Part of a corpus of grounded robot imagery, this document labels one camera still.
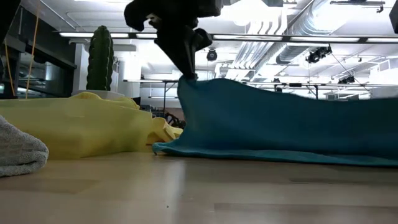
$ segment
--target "gray towel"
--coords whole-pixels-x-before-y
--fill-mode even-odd
[[[47,162],[49,150],[0,116],[0,177],[30,174]]]

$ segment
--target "green cactus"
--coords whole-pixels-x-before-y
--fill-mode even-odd
[[[100,26],[91,38],[88,58],[87,90],[111,90],[113,41],[105,26]]]

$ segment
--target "yellow cloth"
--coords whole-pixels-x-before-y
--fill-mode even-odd
[[[130,98],[102,100],[94,93],[71,98],[0,100],[0,114],[23,132],[42,140],[49,159],[78,159],[146,150],[182,132],[154,118]]]

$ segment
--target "blue fabric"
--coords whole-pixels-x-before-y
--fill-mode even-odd
[[[153,145],[179,156],[398,166],[398,99],[311,100],[227,79],[178,83],[187,127]]]

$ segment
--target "ceiling light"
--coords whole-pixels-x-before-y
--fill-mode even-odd
[[[291,41],[308,41],[308,42],[357,42],[359,37],[291,37]]]
[[[94,33],[92,32],[61,32],[61,37],[69,38],[92,38]],[[112,38],[129,38],[127,33],[111,33]]]
[[[317,63],[319,60],[325,58],[327,55],[330,55],[332,52],[331,47],[319,47],[314,51],[310,51],[310,55],[305,58],[308,63]]]
[[[131,2],[131,0],[75,0],[75,1],[88,1],[88,2],[111,2],[111,3],[118,3],[118,2],[129,3],[129,2]]]
[[[296,6],[297,6],[297,3],[296,3],[296,2],[292,2],[292,3],[290,3],[290,2],[284,2],[284,8],[286,8],[286,9],[291,9],[291,8],[296,7]]]
[[[166,98],[166,99],[178,99],[177,96],[166,96],[166,97],[164,97],[164,96],[148,96],[148,98],[151,98],[151,99],[164,99],[164,98]]]
[[[213,40],[280,41],[282,37],[271,35],[214,35]]]
[[[286,43],[288,46],[297,47],[329,47],[329,44],[323,43]]]
[[[248,85],[275,85],[279,83],[270,83],[270,82],[247,82]]]
[[[139,82],[139,83],[160,83],[162,80],[123,80],[124,82]]]
[[[111,37],[112,38],[129,38],[129,34],[112,33]]]
[[[240,0],[224,6],[219,19],[227,21],[271,21],[280,15],[281,7],[268,7],[262,0]]]
[[[369,38],[366,42],[382,42],[382,43],[398,43],[398,38],[386,37],[386,38]]]
[[[69,38],[92,38],[94,33],[87,33],[87,32],[61,32],[61,37],[69,37]]]
[[[236,20],[234,21],[235,25],[237,26],[247,26],[250,21],[249,20]]]
[[[154,39],[157,38],[157,34],[136,34],[137,38],[141,39]]]

